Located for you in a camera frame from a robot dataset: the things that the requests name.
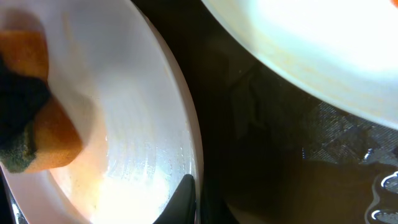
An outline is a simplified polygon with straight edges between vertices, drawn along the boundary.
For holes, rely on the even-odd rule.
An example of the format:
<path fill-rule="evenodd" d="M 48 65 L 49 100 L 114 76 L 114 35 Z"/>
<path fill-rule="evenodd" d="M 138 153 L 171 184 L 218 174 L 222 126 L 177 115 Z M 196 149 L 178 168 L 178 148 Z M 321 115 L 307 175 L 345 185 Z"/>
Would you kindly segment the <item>white plate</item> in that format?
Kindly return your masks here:
<path fill-rule="evenodd" d="M 69 165 L 5 172 L 29 223 L 153 223 L 185 174 L 203 177 L 183 73 L 131 1 L 1 1 L 2 29 L 44 33 L 49 85 L 84 142 Z"/>

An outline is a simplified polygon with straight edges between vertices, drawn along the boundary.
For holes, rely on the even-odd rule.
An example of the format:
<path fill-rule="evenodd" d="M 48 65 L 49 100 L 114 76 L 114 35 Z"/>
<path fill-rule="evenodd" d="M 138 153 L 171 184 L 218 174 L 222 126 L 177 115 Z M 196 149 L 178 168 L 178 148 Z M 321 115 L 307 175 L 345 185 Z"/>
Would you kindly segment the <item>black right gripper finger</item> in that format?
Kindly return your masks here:
<path fill-rule="evenodd" d="M 195 179 L 191 174 L 186 174 L 154 224 L 194 224 L 195 213 Z"/>

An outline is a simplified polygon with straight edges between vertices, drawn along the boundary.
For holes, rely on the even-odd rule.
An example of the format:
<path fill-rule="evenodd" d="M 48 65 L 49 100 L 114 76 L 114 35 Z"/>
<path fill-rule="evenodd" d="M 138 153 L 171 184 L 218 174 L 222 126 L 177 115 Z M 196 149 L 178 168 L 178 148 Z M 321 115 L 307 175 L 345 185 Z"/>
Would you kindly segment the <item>white plate corner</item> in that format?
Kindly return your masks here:
<path fill-rule="evenodd" d="M 397 2 L 204 0 L 258 61 L 307 93 L 397 127 Z"/>

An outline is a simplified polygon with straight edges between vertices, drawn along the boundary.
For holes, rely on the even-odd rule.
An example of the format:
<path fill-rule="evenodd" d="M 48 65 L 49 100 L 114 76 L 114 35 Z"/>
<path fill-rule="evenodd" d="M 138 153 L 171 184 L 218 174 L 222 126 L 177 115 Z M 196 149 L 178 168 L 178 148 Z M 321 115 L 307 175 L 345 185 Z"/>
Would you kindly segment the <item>orange green scrub sponge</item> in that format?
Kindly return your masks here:
<path fill-rule="evenodd" d="M 38 172 L 71 163 L 83 143 L 51 94 L 44 36 L 1 32 L 1 163 L 11 173 Z"/>

